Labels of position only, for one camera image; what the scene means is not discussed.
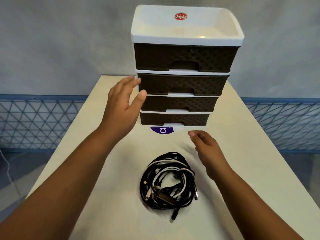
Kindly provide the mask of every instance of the person's left arm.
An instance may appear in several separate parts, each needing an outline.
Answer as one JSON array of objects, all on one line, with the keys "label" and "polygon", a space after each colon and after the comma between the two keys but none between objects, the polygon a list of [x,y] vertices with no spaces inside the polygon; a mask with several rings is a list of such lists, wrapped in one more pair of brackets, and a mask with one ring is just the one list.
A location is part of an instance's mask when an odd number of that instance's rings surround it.
[{"label": "person's left arm", "polygon": [[126,77],[110,89],[99,127],[0,224],[1,239],[69,238],[106,157],[137,121],[147,93],[142,90],[131,105],[129,98],[140,81]]}]

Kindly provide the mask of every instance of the person's left hand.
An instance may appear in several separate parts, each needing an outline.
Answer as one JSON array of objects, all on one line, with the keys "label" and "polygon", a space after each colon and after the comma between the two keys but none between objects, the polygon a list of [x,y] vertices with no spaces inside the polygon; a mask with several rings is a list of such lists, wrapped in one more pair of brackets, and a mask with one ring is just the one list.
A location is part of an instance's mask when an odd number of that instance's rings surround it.
[{"label": "person's left hand", "polygon": [[114,143],[118,143],[125,137],[136,124],[147,92],[141,90],[131,105],[129,105],[129,99],[133,89],[140,82],[140,78],[134,79],[134,76],[128,76],[109,91],[108,102],[99,128],[103,129],[108,136],[112,136]]}]

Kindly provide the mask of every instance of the storage drawer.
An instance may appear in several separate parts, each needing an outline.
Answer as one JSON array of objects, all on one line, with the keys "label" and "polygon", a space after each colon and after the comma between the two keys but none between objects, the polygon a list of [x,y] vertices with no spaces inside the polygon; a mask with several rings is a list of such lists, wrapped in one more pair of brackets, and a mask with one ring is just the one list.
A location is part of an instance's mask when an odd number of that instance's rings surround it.
[{"label": "storage drawer", "polygon": [[140,113],[142,125],[183,124],[205,126],[210,114]]},{"label": "storage drawer", "polygon": [[228,76],[188,76],[138,73],[139,90],[147,94],[168,95],[169,92],[220,96]]},{"label": "storage drawer", "polygon": [[239,47],[134,43],[138,70],[230,72]]},{"label": "storage drawer", "polygon": [[213,112],[218,97],[147,96],[141,110],[161,111],[185,109],[189,112]]}]

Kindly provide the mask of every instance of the hand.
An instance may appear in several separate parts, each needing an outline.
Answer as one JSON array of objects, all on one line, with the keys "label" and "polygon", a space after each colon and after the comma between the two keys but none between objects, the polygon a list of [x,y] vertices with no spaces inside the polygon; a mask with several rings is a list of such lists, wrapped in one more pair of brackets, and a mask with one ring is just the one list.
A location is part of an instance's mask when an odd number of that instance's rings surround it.
[{"label": "hand", "polygon": [[134,76],[128,76],[109,91],[108,102],[99,127],[112,136],[115,144],[132,130],[146,100],[147,92],[141,90],[129,105],[130,95],[140,82],[140,78],[134,79]]},{"label": "hand", "polygon": [[231,170],[217,141],[207,132],[202,130],[191,130],[188,134],[211,179],[214,180],[215,176],[221,171]]}]

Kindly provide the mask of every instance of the forearm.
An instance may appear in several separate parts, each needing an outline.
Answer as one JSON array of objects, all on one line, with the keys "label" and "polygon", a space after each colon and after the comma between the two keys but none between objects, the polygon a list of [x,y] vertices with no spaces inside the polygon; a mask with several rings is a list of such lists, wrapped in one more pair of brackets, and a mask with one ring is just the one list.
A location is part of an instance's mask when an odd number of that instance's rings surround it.
[{"label": "forearm", "polygon": [[217,173],[214,180],[246,240],[302,239],[231,168]]},{"label": "forearm", "polygon": [[[4,239],[68,239],[115,142],[91,133],[0,225]],[[14,231],[12,226],[19,226]]]}]

